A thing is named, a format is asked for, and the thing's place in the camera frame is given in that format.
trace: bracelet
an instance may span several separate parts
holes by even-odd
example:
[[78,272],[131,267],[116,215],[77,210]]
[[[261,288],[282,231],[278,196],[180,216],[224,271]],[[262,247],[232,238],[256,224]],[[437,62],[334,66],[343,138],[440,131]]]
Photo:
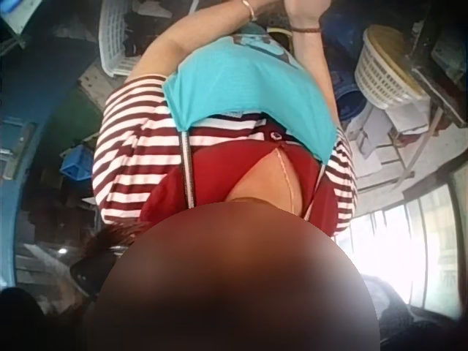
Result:
[[291,31],[295,31],[296,33],[321,33],[322,29],[320,27],[318,28],[296,28],[296,27],[291,27]]
[[251,6],[251,4],[249,3],[248,0],[242,0],[242,4],[246,5],[247,8],[249,9],[250,11],[250,20],[253,22],[253,21],[256,21],[257,20],[257,16],[255,15],[255,11],[254,11],[254,8]]

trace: red bracelet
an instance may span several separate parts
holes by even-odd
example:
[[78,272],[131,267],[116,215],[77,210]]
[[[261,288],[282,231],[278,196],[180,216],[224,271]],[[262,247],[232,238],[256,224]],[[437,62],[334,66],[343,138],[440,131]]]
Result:
[[291,27],[291,31],[295,31],[296,33],[321,33],[322,29],[319,28],[296,28],[296,27]]

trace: yellow basket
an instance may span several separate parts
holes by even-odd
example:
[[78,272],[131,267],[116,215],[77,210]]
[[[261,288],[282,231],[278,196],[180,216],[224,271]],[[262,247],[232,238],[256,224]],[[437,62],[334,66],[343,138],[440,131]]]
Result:
[[355,78],[368,101],[387,109],[426,97],[404,66],[403,34],[390,27],[370,26],[363,39]]

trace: turquoise apron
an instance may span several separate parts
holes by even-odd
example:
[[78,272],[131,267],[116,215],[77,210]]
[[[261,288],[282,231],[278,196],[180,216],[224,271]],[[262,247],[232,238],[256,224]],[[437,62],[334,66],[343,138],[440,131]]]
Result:
[[337,136],[325,97],[267,34],[234,34],[196,50],[163,90],[179,132],[212,115],[262,111],[324,165],[331,157]]

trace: blue plastic crate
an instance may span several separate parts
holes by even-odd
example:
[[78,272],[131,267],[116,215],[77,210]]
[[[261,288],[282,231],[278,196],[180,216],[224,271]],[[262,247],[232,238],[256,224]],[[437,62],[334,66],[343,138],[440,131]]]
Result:
[[72,149],[64,158],[60,172],[74,181],[84,181],[91,178],[93,168],[93,153],[83,145]]

